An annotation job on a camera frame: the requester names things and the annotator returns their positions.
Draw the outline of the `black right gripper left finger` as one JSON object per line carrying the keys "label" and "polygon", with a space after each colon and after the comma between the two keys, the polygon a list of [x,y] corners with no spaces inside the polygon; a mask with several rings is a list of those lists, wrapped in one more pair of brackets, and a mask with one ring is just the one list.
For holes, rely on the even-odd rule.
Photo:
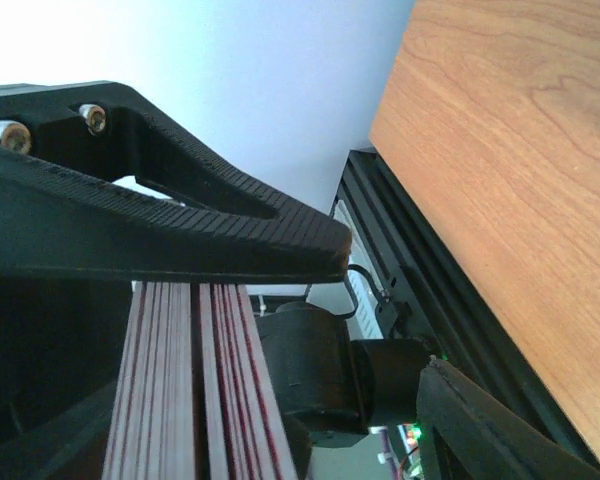
{"label": "black right gripper left finger", "polygon": [[333,283],[351,244],[127,85],[0,86],[0,276]]}

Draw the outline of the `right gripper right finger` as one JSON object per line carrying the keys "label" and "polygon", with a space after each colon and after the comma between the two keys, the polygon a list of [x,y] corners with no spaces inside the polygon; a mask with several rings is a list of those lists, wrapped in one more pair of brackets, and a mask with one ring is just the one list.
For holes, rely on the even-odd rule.
{"label": "right gripper right finger", "polygon": [[446,361],[421,371],[417,411],[427,479],[600,479]]}

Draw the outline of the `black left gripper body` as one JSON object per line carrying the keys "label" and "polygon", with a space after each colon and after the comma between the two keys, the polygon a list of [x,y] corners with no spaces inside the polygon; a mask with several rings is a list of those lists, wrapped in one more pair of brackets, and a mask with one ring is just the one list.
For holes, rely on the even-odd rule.
{"label": "black left gripper body", "polygon": [[132,287],[0,277],[0,479],[102,474]]}

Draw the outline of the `red playing card deck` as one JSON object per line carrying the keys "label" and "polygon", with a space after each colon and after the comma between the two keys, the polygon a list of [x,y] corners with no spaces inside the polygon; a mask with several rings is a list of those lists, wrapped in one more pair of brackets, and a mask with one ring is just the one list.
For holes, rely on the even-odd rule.
{"label": "red playing card deck", "polygon": [[295,479],[242,285],[136,284],[105,479]]}

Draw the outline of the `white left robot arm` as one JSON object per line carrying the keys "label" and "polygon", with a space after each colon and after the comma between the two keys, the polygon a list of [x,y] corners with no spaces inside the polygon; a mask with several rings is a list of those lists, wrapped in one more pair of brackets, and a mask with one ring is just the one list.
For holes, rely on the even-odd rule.
{"label": "white left robot arm", "polygon": [[0,479],[302,479],[412,420],[419,342],[253,313],[351,243],[125,85],[0,86]]}

